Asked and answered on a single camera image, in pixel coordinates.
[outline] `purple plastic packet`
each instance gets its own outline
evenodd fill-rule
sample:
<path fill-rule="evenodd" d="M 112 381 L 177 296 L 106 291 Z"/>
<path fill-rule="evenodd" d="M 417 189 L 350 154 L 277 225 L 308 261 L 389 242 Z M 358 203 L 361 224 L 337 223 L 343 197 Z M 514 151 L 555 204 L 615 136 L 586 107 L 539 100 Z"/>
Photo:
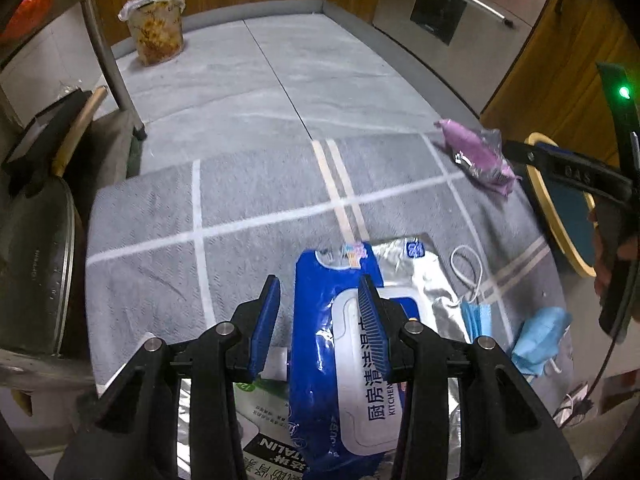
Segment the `purple plastic packet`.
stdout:
<path fill-rule="evenodd" d="M 513 191 L 518 177 L 502 156 L 500 130 L 475 132 L 451 119 L 436 121 L 445 142 L 451 149 L 453 161 L 480 184 L 503 196 Z"/>

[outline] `human hand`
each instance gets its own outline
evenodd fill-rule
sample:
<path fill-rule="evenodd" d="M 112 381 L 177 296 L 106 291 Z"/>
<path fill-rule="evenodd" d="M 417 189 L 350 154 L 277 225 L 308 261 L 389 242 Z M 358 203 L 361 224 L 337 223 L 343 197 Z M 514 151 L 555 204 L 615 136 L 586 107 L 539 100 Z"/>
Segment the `human hand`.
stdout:
<path fill-rule="evenodd" d="M 596 222 L 595 211 L 592 210 L 589 213 L 589 220 Z M 637 260 L 639 259 L 639 246 L 638 235 L 633 235 L 627 239 L 616 251 L 618 258 L 621 260 Z M 598 296 L 606 290 L 611 282 L 611 269 L 604 263 L 604 243 L 602 242 L 602 236 L 600 235 L 600 229 L 596 227 L 593 232 L 593 249 L 595 252 L 595 264 L 593 270 L 596 271 L 596 280 L 593 287 Z"/>

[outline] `kitchen floor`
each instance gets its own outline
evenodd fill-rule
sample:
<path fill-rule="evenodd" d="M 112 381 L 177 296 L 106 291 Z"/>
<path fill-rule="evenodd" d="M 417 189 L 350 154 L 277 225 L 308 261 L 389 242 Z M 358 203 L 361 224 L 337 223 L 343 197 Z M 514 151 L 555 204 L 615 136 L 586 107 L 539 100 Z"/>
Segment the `kitchen floor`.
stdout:
<path fill-rule="evenodd" d="M 440 118 L 324 14 L 194 30 L 175 59 L 144 67 L 132 53 L 118 66 L 146 124 L 142 173 L 309 138 L 428 132 Z M 109 97 L 102 110 L 112 109 Z"/>

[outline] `red plastic bag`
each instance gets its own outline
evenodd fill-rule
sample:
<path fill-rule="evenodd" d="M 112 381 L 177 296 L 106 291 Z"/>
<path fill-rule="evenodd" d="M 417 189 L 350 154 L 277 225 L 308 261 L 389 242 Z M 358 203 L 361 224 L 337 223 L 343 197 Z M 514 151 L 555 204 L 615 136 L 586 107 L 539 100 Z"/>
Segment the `red plastic bag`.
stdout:
<path fill-rule="evenodd" d="M 53 0 L 23 0 L 0 34 L 0 42 L 19 40 L 31 32 L 47 15 Z"/>

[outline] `wooden handle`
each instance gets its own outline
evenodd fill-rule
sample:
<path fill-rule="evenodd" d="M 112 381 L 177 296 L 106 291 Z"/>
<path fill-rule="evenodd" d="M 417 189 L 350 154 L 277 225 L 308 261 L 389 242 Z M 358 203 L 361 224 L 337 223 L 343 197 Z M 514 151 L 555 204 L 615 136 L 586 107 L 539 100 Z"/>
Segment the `wooden handle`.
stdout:
<path fill-rule="evenodd" d="M 78 117 L 76 117 L 76 120 L 71 124 L 69 133 L 66 134 L 65 139 L 62 141 L 56 156 L 53 158 L 51 174 L 60 177 L 65 174 L 66 166 L 69 164 L 78 146 L 78 142 L 80 142 L 82 135 L 84 135 L 87 127 L 94 119 L 94 114 L 105 97 L 107 97 L 107 87 L 100 86 L 95 89 L 91 97 L 87 99 Z"/>

